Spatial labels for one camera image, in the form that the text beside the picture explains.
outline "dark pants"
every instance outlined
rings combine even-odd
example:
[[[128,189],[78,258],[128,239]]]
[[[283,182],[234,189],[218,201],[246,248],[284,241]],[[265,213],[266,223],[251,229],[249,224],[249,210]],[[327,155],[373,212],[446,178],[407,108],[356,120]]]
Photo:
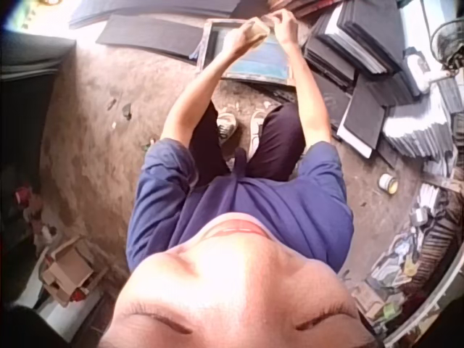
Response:
[[[190,152],[199,171],[198,186],[229,174],[219,145],[218,111],[210,103],[195,128]],[[295,104],[276,107],[265,118],[260,145],[246,165],[246,176],[287,181],[305,149],[305,138]]]

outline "sneaker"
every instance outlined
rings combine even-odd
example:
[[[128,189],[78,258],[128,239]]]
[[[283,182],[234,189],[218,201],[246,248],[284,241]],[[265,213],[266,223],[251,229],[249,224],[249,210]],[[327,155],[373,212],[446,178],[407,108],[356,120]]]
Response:
[[[262,125],[264,124],[265,118],[266,118],[265,112],[262,110],[258,110],[253,114],[252,120],[250,121],[249,130],[251,134],[250,134],[249,151],[248,151],[249,160],[253,157],[258,146],[260,145]]]
[[[217,132],[219,133],[219,144],[224,144],[237,130],[238,124],[235,116],[224,112],[217,116]]]

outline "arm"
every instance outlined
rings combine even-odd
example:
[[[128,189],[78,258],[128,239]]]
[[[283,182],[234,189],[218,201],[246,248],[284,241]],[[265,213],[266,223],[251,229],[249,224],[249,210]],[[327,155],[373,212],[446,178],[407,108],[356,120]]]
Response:
[[[312,76],[305,58],[298,47],[297,21],[285,9],[270,17],[274,22],[275,36],[289,58],[298,96],[299,119],[301,120],[306,147],[319,141],[331,142],[331,125],[324,99]]]
[[[206,111],[212,93],[223,73],[263,39],[263,36],[248,35],[255,20],[258,19],[251,19],[240,28],[232,30],[226,38],[229,40],[227,48],[220,52],[211,64],[187,86],[167,116],[161,139],[171,138],[189,147],[194,129]]]

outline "floor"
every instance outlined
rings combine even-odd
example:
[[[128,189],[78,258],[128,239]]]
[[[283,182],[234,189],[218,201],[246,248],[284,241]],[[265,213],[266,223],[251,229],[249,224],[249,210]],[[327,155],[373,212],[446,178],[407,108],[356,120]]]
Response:
[[[201,20],[190,21],[202,26]],[[159,138],[169,109],[196,68],[148,51],[98,45],[94,41],[103,26],[73,32],[77,48],[54,85],[41,148],[43,218],[67,235],[86,235],[113,270],[127,274],[125,240],[143,147],[150,138]],[[270,102],[268,109],[277,105],[230,81],[220,83],[213,101],[218,110],[234,112],[241,125],[225,149],[229,156],[239,144],[248,148],[252,113],[266,109],[265,102]],[[122,113],[127,103],[132,104],[130,121]],[[341,272],[357,281],[407,218],[419,185],[419,164],[400,160],[392,171],[380,158],[365,160],[345,144],[336,146],[355,215],[352,248]],[[383,173],[398,177],[396,195],[378,188]]]

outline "shoe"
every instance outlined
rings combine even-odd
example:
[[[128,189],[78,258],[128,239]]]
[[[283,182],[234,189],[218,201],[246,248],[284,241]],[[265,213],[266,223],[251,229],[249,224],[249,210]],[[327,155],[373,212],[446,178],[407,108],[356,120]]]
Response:
[[[266,114],[262,110],[257,110],[250,121],[249,130],[250,130],[250,140],[249,140],[249,150],[248,150],[248,160],[250,160],[254,153],[256,152],[258,146],[260,145],[260,136],[262,133],[262,125],[264,124],[264,119]]]
[[[238,124],[235,116],[224,112],[217,116],[217,132],[219,133],[219,144],[224,144],[237,130]]]

